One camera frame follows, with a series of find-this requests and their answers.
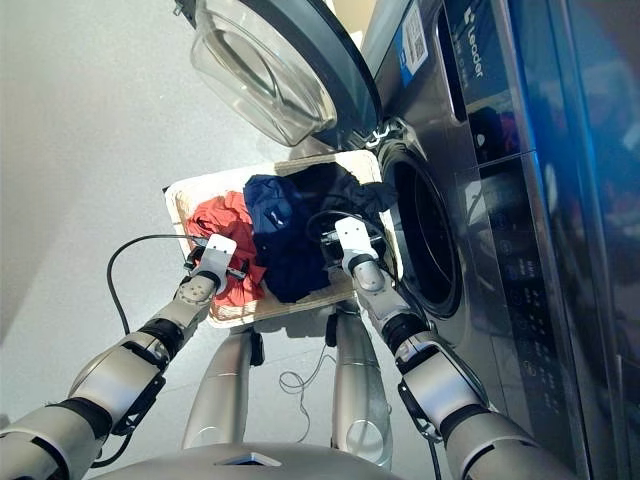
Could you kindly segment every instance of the sticker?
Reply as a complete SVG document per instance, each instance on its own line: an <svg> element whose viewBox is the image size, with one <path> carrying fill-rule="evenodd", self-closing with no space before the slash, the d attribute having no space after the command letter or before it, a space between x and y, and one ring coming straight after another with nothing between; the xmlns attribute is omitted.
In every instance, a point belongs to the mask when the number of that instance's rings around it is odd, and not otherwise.
<svg viewBox="0 0 640 480"><path fill-rule="evenodd" d="M414 2L409 7L402 26L396 32L393 40L400 59L402 83L407 86L429 56L418 2Z"/></svg>

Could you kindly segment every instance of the white cable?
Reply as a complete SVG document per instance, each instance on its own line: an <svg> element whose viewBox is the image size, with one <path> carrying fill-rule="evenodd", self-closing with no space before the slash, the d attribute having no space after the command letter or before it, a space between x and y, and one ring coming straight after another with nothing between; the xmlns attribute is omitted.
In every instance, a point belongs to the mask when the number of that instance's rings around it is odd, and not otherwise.
<svg viewBox="0 0 640 480"><path fill-rule="evenodd" d="M309 378L307 378L306 380L303 380L302 377L292 371L292 370L286 370L284 372L282 372L280 374L280 377L278 377L278 384L280 385L280 389L286 393L287 395L298 395L300 394L300 412L302 413L302 415L304 416L304 418L306 418L307 420L307 428L304 432L304 434L302 435L302 437L300 437L298 440L296 440L296 443L301 443L305 440L305 438L307 438L307 435L309 434L309 429L311 428L311 416L309 415L309 412L307 411L307 409L304 406L304 392L307 388L309 388L309 386L311 386L311 384L313 383L313 381L316 379L316 377L318 376L318 373L320 372L320 368L322 367L322 364L324 363L324 361L329 358L333 361L333 363L336 363L336 359L333 358L331 355L326 354L325 355L325 350L326 350L327 346L325 345L324 347L322 347L322 351L320 352L320 357L318 358L318 363L316 364L316 368L313 370L313 373L309 376ZM284 378L285 376L290 375L294 378L294 380L296 381L295 384L291 384L291 383L287 383L285 382Z"/></svg>

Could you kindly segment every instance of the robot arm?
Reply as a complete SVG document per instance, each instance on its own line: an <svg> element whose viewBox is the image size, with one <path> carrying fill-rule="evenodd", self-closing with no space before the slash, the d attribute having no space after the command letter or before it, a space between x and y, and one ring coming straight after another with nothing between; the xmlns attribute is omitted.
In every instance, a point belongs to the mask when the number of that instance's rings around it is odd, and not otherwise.
<svg viewBox="0 0 640 480"><path fill-rule="evenodd" d="M445 442L456 479L573 479L509 418L491 410L482 384L433 329L411 311L380 269L362 222L336 222L343 268L361 305L395 356L398 391L418 431Z"/></svg>
<svg viewBox="0 0 640 480"><path fill-rule="evenodd" d="M63 402L35 410L0 432L0 478L82 478L109 434L140 423L165 384L170 361L224 290L235 242L209 240L173 300L140 330L91 360Z"/></svg>

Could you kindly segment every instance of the brand logo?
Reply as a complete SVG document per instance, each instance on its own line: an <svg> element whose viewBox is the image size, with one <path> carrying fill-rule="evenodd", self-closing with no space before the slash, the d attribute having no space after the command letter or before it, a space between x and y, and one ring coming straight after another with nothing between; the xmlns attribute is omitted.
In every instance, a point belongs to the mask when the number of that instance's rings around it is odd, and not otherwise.
<svg viewBox="0 0 640 480"><path fill-rule="evenodd" d="M469 41L469 47L471 47L471 58L473 59L473 65L476 72L476 78L484 77L484 72L482 70L482 57L479 53L478 42L476 40L476 15L471 10L471 7L467 8L464 12L464 24L471 25L469 27L469 31L467 32L467 40Z"/></svg>
<svg viewBox="0 0 640 480"><path fill-rule="evenodd" d="M471 7L467 8L464 12L464 24L469 25L469 23L473 23L476 19L476 15L471 11Z"/></svg>

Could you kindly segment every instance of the washing machine door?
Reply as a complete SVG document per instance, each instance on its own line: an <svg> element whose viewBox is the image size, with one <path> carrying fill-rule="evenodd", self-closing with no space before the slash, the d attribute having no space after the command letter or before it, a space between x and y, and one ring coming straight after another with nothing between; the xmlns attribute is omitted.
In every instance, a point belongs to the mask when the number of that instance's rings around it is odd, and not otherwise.
<svg viewBox="0 0 640 480"><path fill-rule="evenodd" d="M380 122L371 73L322 0L197 0L190 20L193 66L275 141L359 148Z"/></svg>
<svg viewBox="0 0 640 480"><path fill-rule="evenodd" d="M403 142L388 141L379 153L382 178L398 194L391 207L402 285L422 310L439 319L458 311L462 270L449 215L426 159ZM448 340L457 343L460 328Z"/></svg>

